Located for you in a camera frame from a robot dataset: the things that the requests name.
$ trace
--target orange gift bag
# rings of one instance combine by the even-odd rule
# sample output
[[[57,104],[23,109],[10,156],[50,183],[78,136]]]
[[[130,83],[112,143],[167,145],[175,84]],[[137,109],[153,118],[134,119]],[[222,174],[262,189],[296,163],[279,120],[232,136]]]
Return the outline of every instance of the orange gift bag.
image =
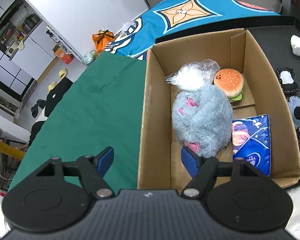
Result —
[[[109,42],[114,40],[114,34],[109,30],[100,30],[98,34],[92,35],[92,40],[94,42],[94,45],[96,46],[97,52],[101,53],[105,46],[108,45]]]

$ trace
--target pink embroidered detail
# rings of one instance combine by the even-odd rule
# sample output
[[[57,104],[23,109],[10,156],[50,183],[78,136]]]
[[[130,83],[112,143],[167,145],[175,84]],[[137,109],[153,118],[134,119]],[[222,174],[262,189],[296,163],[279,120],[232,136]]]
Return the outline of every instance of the pink embroidered detail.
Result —
[[[192,98],[187,98],[187,99],[188,99],[186,102],[187,106],[198,106],[197,103],[194,102]]]
[[[178,112],[179,112],[181,115],[183,115],[183,108],[180,107],[180,108],[178,109]]]
[[[187,143],[185,142],[185,146],[189,147],[194,153],[198,153],[200,150],[200,146],[197,143]]]

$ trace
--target gray ridged panel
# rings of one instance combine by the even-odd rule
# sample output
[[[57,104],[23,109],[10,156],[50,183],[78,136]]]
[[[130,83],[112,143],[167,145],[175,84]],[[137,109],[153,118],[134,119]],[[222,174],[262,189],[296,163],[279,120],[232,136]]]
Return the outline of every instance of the gray ridged panel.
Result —
[[[175,190],[122,190],[118,197],[98,201],[76,225],[47,235],[14,230],[4,240],[288,240],[286,231],[244,234],[231,231],[208,216],[199,201]]]

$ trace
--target yellow pole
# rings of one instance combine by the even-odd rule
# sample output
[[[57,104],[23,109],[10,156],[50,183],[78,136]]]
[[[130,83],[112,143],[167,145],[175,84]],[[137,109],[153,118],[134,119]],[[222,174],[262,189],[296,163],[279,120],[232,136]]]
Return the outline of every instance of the yellow pole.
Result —
[[[5,153],[11,157],[14,157],[18,160],[22,160],[25,156],[25,153],[23,151],[20,151],[18,149],[13,148],[12,146],[3,143],[0,141],[0,152]]]

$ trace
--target metal screw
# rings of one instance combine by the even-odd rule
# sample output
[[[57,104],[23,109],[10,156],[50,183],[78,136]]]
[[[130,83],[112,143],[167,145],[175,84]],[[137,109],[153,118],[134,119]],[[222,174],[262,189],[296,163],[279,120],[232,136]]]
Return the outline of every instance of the metal screw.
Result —
[[[187,188],[183,191],[183,193],[188,197],[196,197],[200,192],[196,188]]]
[[[109,190],[108,188],[101,188],[97,190],[96,193],[99,197],[109,197],[112,194],[112,191]]]

